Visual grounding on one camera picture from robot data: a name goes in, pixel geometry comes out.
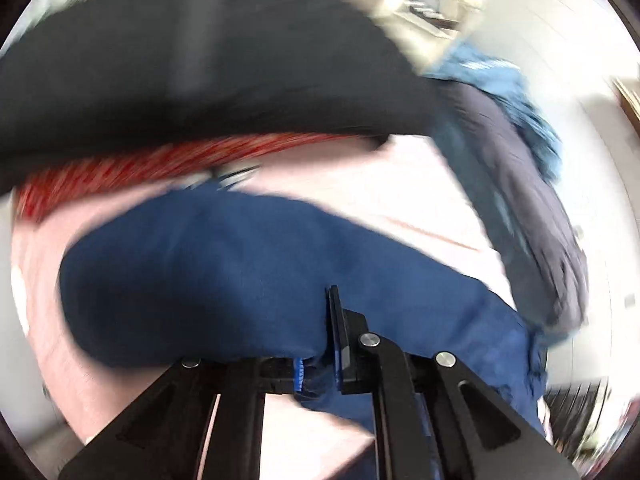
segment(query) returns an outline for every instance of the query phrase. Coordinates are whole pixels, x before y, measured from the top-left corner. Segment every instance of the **pink bedsheet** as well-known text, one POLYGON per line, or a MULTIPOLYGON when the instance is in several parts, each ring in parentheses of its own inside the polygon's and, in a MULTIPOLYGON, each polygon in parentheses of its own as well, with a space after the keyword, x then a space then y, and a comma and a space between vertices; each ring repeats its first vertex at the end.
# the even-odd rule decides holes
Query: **pink bedsheet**
MULTIPOLYGON (((337 140, 267 155, 259 162, 260 170, 237 189, 313 202, 485 282, 513 305, 500 257, 427 139, 392 137, 375 152, 366 140, 337 140)), ((110 370, 82 354, 62 316, 56 283, 60 261, 82 234, 170 185, 96 196, 62 206, 41 224, 14 225, 12 285, 18 313, 54 402, 84 442, 162 370, 110 370)), ((370 440, 353 424, 303 410, 288 397, 268 396, 260 477, 327 478, 370 440)))

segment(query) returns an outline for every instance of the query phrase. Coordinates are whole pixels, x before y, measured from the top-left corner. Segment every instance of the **dark gray cloth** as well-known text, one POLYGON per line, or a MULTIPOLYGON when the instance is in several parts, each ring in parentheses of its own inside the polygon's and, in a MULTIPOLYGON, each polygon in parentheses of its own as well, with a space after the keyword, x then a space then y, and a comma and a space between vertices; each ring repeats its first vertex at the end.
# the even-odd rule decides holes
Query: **dark gray cloth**
MULTIPOLYGON (((509 211, 505 224, 518 223, 542 279, 553 296, 551 304, 539 304, 523 316, 541 323, 548 332, 566 334, 585 318, 588 301, 588 270, 584 252, 578 246, 571 222, 553 188, 538 173, 527 145, 500 107, 473 86, 447 82, 446 97, 456 108, 466 133, 466 145, 486 166, 509 211)), ((491 200, 487 187, 485 197, 491 200)))

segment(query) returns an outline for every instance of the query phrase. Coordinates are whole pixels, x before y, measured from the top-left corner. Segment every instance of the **white floor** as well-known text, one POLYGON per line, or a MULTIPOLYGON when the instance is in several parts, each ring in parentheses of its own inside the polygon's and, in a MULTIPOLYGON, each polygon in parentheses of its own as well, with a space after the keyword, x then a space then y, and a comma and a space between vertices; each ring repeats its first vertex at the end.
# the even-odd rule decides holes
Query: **white floor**
POLYGON ((640 341, 640 140, 611 80, 637 76, 638 49, 607 0, 491 0, 472 41, 521 67, 564 143, 558 193, 583 233, 590 322, 550 352, 550 383, 626 382, 640 341))

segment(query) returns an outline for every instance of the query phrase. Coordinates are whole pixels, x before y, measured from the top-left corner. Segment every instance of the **navy blue cloth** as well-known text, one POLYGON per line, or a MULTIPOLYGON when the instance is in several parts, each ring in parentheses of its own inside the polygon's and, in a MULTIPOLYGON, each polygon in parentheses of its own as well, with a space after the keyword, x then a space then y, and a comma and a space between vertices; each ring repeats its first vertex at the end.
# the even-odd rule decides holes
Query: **navy blue cloth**
POLYGON ((548 183, 558 180, 562 168, 560 139, 527 97, 519 67, 462 43, 424 75, 467 83, 489 94, 517 127, 542 178, 548 183))
POLYGON ((331 285, 406 352, 456 354, 542 432, 546 375, 515 311, 478 280, 307 203, 214 183, 172 191, 85 235, 60 267, 66 322, 98 361, 303 358, 316 393, 303 405, 372 430, 370 396, 339 395, 322 368, 331 285))

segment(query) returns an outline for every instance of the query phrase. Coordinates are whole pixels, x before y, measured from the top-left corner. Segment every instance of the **red patterned cloth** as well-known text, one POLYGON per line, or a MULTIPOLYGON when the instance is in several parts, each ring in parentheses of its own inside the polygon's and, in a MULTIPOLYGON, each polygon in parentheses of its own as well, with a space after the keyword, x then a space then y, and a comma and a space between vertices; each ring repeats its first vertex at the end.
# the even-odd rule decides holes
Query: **red patterned cloth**
POLYGON ((267 134, 166 144, 127 155, 75 160, 31 174, 17 191, 16 216, 42 220, 57 206, 93 193, 174 178, 286 148, 336 139, 329 134, 267 134))

